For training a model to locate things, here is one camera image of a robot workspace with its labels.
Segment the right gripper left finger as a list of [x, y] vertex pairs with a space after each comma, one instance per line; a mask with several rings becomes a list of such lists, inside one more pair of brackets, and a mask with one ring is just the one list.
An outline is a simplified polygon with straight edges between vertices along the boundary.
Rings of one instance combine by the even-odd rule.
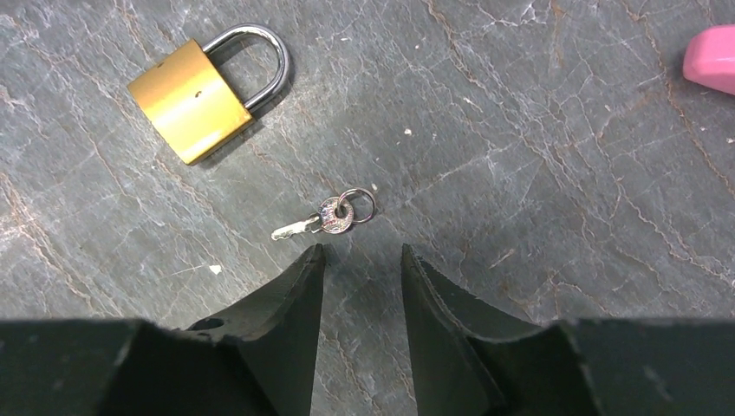
[[307, 415], [326, 256], [190, 327], [141, 318], [4, 320], [4, 415]]

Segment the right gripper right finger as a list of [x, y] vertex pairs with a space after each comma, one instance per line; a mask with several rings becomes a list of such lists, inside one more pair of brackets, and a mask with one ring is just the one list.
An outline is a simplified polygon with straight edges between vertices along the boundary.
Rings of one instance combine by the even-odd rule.
[[576, 318], [538, 326], [404, 245], [401, 289], [421, 415], [731, 415], [734, 323]]

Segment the small silver key bunch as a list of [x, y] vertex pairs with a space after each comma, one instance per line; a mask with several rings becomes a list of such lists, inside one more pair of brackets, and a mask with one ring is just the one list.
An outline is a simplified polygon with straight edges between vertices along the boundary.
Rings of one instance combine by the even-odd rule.
[[[371, 212], [364, 218], [355, 218], [354, 207], [349, 199], [362, 194], [370, 202]], [[367, 189], [355, 187], [346, 190], [339, 196], [329, 197], [322, 201], [318, 209], [304, 220], [277, 228], [271, 232], [274, 241], [291, 238], [297, 234], [325, 232], [331, 235], [342, 234], [353, 225], [365, 224], [377, 212], [377, 204], [373, 193]]]

